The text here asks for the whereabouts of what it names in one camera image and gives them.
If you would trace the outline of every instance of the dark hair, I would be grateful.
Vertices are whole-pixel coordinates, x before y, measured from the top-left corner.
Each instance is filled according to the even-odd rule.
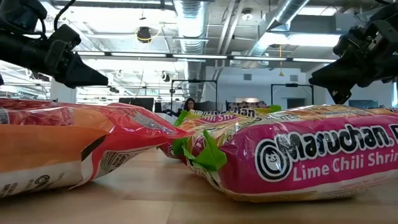
[[[186,111],[190,111],[189,108],[188,108],[188,102],[189,101],[193,102],[193,105],[194,105],[193,108],[195,108],[195,104],[196,104],[195,100],[193,100],[192,98],[188,98],[187,100],[185,100],[185,104],[184,104],[184,110],[186,110]]]

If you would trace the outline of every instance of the plastic wrapper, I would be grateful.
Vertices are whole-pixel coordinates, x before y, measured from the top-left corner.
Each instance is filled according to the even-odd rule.
[[[244,108],[232,111],[184,111],[183,115],[176,121],[176,126],[187,131],[195,131],[195,127],[197,126],[200,129],[210,129],[217,127],[218,124],[218,122],[214,122],[212,119],[217,119],[217,121],[219,121],[219,119],[224,117],[229,118],[230,116],[237,118],[255,118],[257,116],[262,116],[276,111],[280,111],[279,105],[270,105],[267,108]],[[183,156],[175,155],[172,140],[161,145],[159,148],[167,157],[185,161]]]
[[[138,106],[0,99],[0,198],[82,185],[185,134]]]
[[[398,176],[398,114],[393,109],[308,106],[256,118],[214,115],[184,124],[195,134],[175,140],[174,153],[234,200],[352,197]]]

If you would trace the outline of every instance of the exposed ductwork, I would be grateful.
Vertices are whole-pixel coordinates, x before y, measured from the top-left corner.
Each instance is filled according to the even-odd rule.
[[[178,34],[180,37],[205,37],[206,2],[179,0],[174,1],[175,11],[178,14]],[[205,43],[201,40],[181,40],[181,50],[184,54],[203,54]],[[201,62],[187,62],[185,78],[205,79],[201,72]],[[190,89],[190,95],[197,95],[197,90]]]
[[[290,28],[290,22],[294,17],[301,11],[301,9],[310,0],[281,0],[278,3],[277,9],[272,12],[272,18],[266,19],[263,28],[265,33],[260,37],[253,48],[247,52],[248,56],[262,56],[271,44],[270,40],[273,38],[273,34],[269,31],[278,28],[279,30],[288,31]],[[249,68],[251,62],[243,63],[244,68]]]

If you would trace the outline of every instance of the person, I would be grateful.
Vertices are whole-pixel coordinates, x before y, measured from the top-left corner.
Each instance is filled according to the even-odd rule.
[[[192,98],[187,99],[184,104],[184,110],[190,111],[194,109],[195,109],[195,100],[193,100]]]

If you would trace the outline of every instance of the fluorescent light fixture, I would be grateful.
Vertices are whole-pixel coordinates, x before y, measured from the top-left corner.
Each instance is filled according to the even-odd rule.
[[[334,47],[340,39],[335,34],[294,34],[288,39],[287,44],[307,47]]]
[[[2,86],[51,86],[51,84],[39,84],[36,85],[35,83],[5,83]]]
[[[173,40],[193,40],[193,41],[203,41],[208,42],[208,38],[197,38],[197,37],[173,37]]]
[[[161,58],[161,57],[166,57],[166,54],[152,54],[152,53],[112,53],[112,56],[119,56],[119,57],[154,57],[154,58]]]
[[[284,45],[289,44],[288,39],[285,34],[274,34],[270,32],[266,32],[260,38],[258,42],[258,47],[262,49],[268,48],[268,46],[272,44]]]
[[[276,62],[284,62],[286,58],[278,58],[278,57],[247,57],[247,56],[234,56],[234,60],[256,60],[256,61],[276,61]]]
[[[206,62],[205,59],[195,59],[195,58],[180,58],[179,62]]]
[[[318,62],[318,63],[333,63],[335,59],[316,59],[316,58],[293,58],[294,62]]]
[[[175,58],[200,58],[200,59],[227,59],[225,55],[190,55],[190,54],[174,54]]]
[[[334,16],[337,10],[340,10],[341,7],[338,6],[305,6],[298,12],[298,15],[306,15],[306,16]]]
[[[111,87],[116,88],[132,88],[132,89],[151,89],[151,90],[169,90],[171,87],[166,86],[139,86],[139,85],[110,85]],[[84,86],[85,89],[87,88],[109,88],[109,86]]]
[[[80,56],[105,56],[104,52],[77,52]]]

